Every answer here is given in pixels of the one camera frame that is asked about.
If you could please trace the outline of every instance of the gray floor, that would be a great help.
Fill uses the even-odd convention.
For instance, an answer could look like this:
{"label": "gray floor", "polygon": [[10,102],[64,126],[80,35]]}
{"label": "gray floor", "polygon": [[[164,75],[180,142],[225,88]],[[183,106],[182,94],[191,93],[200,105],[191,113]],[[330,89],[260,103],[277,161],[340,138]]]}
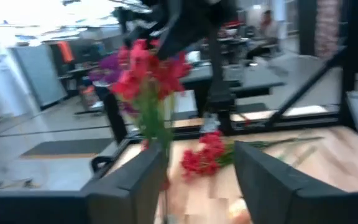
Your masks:
{"label": "gray floor", "polygon": [[[285,86],[273,89],[270,96],[238,99],[239,104],[263,102],[271,110],[278,108],[286,98],[294,93],[324,62],[315,58],[300,57],[296,54],[296,39],[283,42],[285,55],[273,63],[288,70],[288,75],[279,75]],[[338,89],[341,69],[331,70],[296,106],[335,105],[338,103]],[[74,117],[81,111],[79,99],[71,99],[54,106],[33,118],[23,116],[5,119],[0,122],[0,180],[9,185],[20,179],[33,178],[41,185],[40,189],[78,190],[91,177],[87,159],[19,159],[19,156],[44,141],[71,139],[112,138],[109,124],[104,116],[83,115]],[[187,93],[178,103],[179,111],[194,107],[191,93]],[[112,143],[103,152],[112,154],[116,144]]]}

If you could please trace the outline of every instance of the floor mat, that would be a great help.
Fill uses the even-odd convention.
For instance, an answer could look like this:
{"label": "floor mat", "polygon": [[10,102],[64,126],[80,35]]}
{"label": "floor mat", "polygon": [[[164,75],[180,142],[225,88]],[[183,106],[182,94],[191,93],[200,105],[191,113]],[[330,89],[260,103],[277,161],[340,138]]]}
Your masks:
{"label": "floor mat", "polygon": [[107,148],[113,139],[81,139],[43,142],[21,155],[27,159],[62,159],[94,157]]}

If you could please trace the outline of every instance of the wooden table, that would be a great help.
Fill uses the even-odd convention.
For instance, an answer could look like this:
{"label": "wooden table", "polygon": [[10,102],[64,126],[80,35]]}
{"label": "wooden table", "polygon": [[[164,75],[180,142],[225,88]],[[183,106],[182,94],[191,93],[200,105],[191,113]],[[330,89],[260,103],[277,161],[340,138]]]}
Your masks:
{"label": "wooden table", "polygon": [[[197,119],[188,120],[197,123]],[[306,142],[299,145],[282,144],[271,147],[266,153],[278,156],[292,147],[285,162],[291,164],[309,150],[315,147],[315,152],[301,163],[297,169],[345,191],[358,191],[358,136],[344,127],[311,129],[307,131],[288,131],[279,133],[250,134],[232,137],[238,141],[270,141],[286,138],[303,138],[322,136],[323,139]],[[168,174],[171,187],[168,191],[169,211],[183,224],[226,224],[229,223],[228,206],[239,199],[242,194],[237,184],[234,166],[221,169],[213,177],[200,177],[190,184],[184,183],[181,174],[180,161],[186,149],[199,147],[198,140],[175,141],[172,144],[170,168]],[[131,145],[123,153],[111,171],[125,164],[140,152],[139,145]],[[156,223],[159,220],[157,209]]]}

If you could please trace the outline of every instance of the orange object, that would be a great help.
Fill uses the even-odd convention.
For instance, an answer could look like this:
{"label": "orange object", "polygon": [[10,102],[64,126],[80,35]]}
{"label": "orange object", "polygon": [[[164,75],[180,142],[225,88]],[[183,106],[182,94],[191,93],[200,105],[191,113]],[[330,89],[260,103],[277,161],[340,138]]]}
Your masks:
{"label": "orange object", "polygon": [[65,61],[65,63],[72,62],[74,60],[74,57],[68,43],[65,41],[59,41],[57,45],[59,46],[60,52],[63,55],[63,60]]}
{"label": "orange object", "polygon": [[241,25],[240,21],[232,21],[232,22],[227,22],[225,24],[223,24],[224,28],[231,28],[231,27],[236,27]]}
{"label": "orange object", "polygon": [[93,86],[93,85],[89,86],[88,88],[86,88],[86,89],[83,91],[84,94],[90,94],[90,93],[92,93],[92,92],[94,92],[94,86]]}

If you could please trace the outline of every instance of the person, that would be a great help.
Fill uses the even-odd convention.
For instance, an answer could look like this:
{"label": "person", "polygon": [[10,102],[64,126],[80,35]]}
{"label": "person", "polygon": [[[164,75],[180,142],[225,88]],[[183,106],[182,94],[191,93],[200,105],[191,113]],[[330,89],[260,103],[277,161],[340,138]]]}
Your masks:
{"label": "person", "polygon": [[277,23],[272,19],[271,10],[264,12],[262,22],[260,23],[259,32],[264,38],[264,42],[247,53],[247,60],[251,61],[256,56],[269,53],[270,49],[267,46],[277,44],[278,42],[278,26]]}

